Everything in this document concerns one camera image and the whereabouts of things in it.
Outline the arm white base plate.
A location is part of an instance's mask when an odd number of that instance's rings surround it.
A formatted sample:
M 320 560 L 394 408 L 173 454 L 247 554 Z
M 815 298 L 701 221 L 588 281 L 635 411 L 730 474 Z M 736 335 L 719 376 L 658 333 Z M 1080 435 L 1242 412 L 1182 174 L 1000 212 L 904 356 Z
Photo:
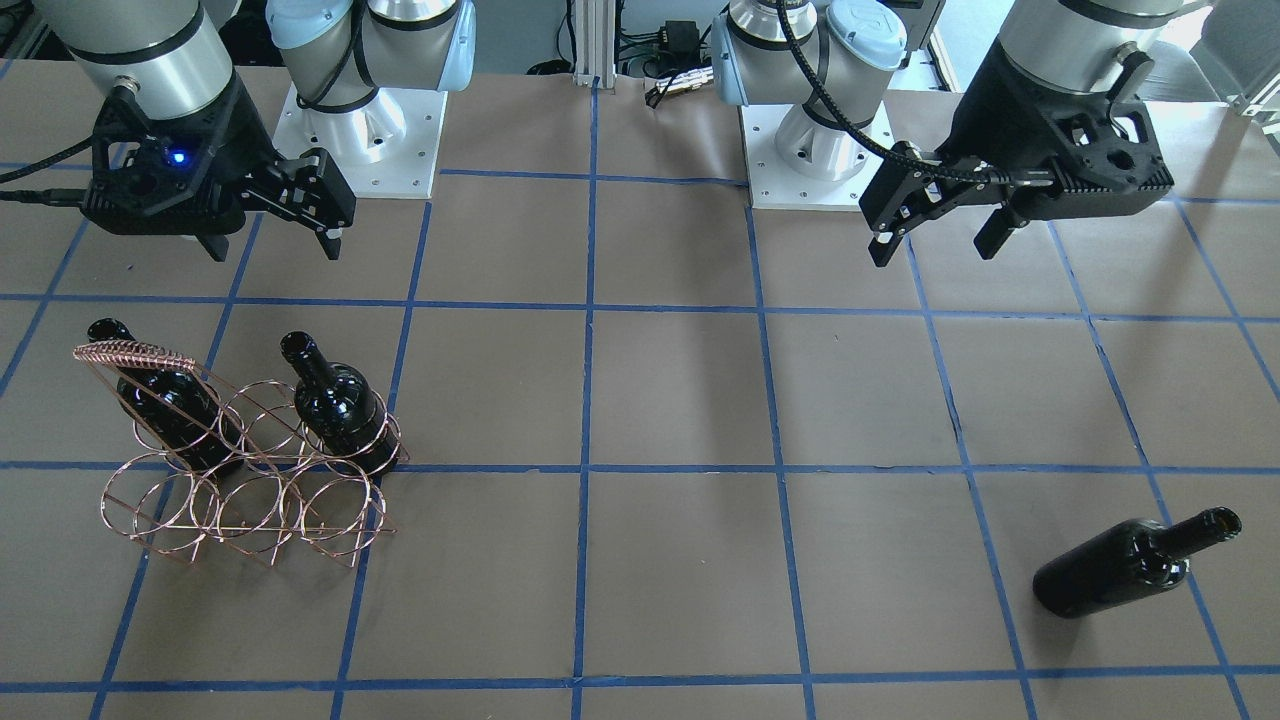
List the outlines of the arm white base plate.
M 288 158 L 328 150 L 358 199 L 429 200 L 449 99 L 440 91 L 381 88 L 364 108 L 328 114 L 300 108 L 289 87 L 273 141 Z
M 881 158 L 842 131 L 815 123 L 799 105 L 739 110 L 754 209 L 860 211 Z

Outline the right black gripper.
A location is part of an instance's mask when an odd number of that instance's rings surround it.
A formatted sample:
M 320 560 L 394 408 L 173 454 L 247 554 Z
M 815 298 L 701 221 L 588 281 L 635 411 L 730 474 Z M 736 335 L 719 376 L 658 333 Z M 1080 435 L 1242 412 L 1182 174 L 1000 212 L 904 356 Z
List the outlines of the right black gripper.
M 328 150 L 280 155 L 238 73 L 205 108 L 152 119 L 140 86 L 120 77 L 91 140 L 93 169 L 81 213 L 114 234 L 189 236 L 215 261 L 248 211 L 310 228 L 326 260 L 340 259 L 356 196 Z

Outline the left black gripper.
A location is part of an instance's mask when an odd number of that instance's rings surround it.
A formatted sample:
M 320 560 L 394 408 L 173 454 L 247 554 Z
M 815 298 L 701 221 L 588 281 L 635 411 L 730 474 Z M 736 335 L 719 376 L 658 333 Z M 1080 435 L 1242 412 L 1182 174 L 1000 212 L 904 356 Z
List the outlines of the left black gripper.
M 995 42 L 963 95 L 948 137 L 920 152 L 920 170 L 883 163 L 859 208 L 874 231 L 868 252 L 886 268 L 901 238 L 960 206 L 992 206 L 973 245 L 992 260 L 1032 222 L 1129 217 L 1174 184 L 1139 85 L 1155 68 L 1142 50 L 1121 51 L 1120 76 L 1098 94 L 1065 94 L 1019 68 Z

